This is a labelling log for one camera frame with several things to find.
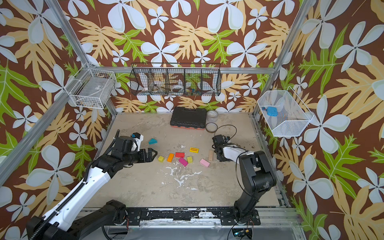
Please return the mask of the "natural wood plank block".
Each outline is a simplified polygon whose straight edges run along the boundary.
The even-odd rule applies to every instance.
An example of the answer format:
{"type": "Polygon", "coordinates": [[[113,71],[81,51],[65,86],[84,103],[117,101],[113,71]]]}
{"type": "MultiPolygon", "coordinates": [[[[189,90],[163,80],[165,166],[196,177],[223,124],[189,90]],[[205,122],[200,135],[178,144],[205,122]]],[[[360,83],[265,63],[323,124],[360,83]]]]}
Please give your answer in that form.
{"type": "Polygon", "coordinates": [[[214,151],[209,150],[209,161],[213,161],[213,160],[214,160],[214,151]]]}

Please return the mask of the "yellow red-striped block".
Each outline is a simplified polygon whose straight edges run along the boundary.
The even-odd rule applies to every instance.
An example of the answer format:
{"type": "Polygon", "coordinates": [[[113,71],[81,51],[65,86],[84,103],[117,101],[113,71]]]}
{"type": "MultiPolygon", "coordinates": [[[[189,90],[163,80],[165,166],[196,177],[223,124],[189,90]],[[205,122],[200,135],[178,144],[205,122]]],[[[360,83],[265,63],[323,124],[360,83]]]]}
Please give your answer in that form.
{"type": "Polygon", "coordinates": [[[193,147],[191,147],[191,148],[190,148],[190,152],[191,152],[191,153],[198,153],[198,152],[199,152],[199,149],[198,149],[198,148],[193,148],[193,147]]]}

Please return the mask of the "light pink block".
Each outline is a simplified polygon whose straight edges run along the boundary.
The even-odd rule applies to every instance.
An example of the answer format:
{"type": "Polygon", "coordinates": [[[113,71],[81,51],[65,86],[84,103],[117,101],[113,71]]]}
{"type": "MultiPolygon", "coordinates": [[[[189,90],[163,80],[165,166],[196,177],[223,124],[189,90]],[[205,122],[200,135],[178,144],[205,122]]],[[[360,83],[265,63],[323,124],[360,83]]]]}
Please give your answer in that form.
{"type": "Polygon", "coordinates": [[[208,161],[206,161],[205,159],[201,159],[200,164],[206,168],[208,168],[210,166],[210,163],[208,161]]]}

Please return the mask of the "magenta rectangular block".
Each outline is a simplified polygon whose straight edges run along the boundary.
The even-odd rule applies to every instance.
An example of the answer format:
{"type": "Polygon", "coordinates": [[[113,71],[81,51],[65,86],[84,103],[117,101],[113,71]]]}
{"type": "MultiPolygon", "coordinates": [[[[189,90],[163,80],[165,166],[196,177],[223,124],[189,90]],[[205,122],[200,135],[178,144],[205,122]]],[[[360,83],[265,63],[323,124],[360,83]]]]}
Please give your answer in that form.
{"type": "Polygon", "coordinates": [[[189,163],[188,161],[186,161],[184,158],[179,158],[179,162],[184,166],[186,167],[189,163]]]}

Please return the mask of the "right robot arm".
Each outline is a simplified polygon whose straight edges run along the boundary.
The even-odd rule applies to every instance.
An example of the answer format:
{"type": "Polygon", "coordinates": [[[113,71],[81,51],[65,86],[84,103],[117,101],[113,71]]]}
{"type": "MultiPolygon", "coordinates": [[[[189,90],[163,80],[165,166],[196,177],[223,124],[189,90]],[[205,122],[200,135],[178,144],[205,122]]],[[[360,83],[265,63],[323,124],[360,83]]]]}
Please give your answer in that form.
{"type": "Polygon", "coordinates": [[[236,163],[235,167],[240,168],[241,180],[238,183],[243,192],[234,203],[234,219],[238,223],[255,222],[258,216],[255,206],[277,184],[277,178],[263,151],[248,151],[230,140],[230,137],[215,135],[213,148],[220,162],[233,161],[236,163]]]}

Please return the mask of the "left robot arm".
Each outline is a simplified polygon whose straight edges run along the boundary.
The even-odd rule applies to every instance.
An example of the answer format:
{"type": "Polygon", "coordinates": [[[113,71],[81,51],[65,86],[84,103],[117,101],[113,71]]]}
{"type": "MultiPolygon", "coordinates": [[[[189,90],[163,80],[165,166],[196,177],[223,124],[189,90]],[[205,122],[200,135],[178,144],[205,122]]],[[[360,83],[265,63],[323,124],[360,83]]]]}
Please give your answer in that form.
{"type": "Polygon", "coordinates": [[[116,135],[103,155],[89,163],[83,179],[43,217],[33,217],[26,226],[30,240],[82,240],[106,225],[125,221],[126,206],[115,200],[101,209],[77,219],[90,199],[123,168],[150,163],[158,152],[141,149],[143,135],[116,135]]]}

